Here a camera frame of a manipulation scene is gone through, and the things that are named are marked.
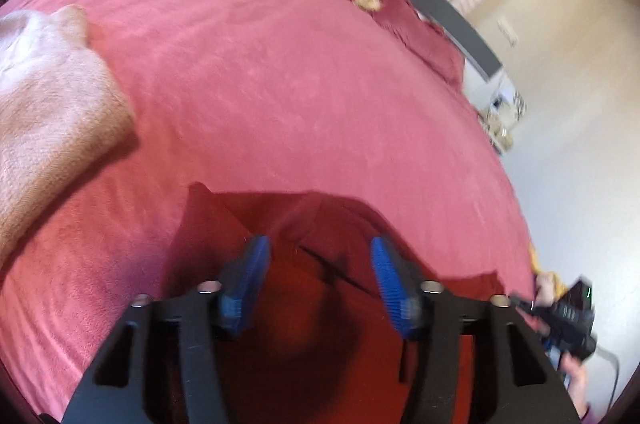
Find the pink fitted sheet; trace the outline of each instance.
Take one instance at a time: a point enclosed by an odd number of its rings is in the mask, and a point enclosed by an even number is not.
[[[77,4],[136,135],[69,190],[0,291],[0,359],[60,418],[126,303],[157,295],[187,187],[364,199],[442,276],[532,295],[529,235],[471,107],[347,0]]]

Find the metal screw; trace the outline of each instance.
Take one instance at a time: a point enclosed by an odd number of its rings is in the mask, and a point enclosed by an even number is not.
[[[511,305],[511,300],[509,299],[509,296],[496,294],[495,296],[491,296],[491,304],[494,307],[505,309]]]
[[[212,294],[218,292],[222,288],[220,281],[205,281],[198,285],[198,292],[200,294]]]
[[[132,307],[146,307],[154,299],[148,294],[138,294],[131,302]]]
[[[420,283],[420,290],[425,294],[442,294],[444,292],[444,286],[437,281],[423,281]]]

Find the beige blanket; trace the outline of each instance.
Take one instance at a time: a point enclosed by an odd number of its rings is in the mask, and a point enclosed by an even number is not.
[[[0,19],[0,266],[74,178],[132,129],[84,10]]]

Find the pink pillow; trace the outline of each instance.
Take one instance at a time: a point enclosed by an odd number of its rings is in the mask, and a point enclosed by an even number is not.
[[[462,92],[465,57],[449,41],[444,30],[421,20],[409,0],[380,0],[382,8],[372,12],[375,22],[388,30],[454,90]]]

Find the black cord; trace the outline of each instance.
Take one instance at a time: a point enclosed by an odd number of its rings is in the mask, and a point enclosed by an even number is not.
[[[609,410],[611,410],[611,406],[613,406],[613,400],[616,397],[616,390],[618,388],[618,379],[620,378],[620,359],[616,354],[601,347],[600,345],[596,347],[596,354],[601,356],[604,360],[609,361],[616,371],[616,380],[613,381],[613,391],[611,392],[611,399],[609,399],[609,405],[607,406],[607,412],[609,412]]]

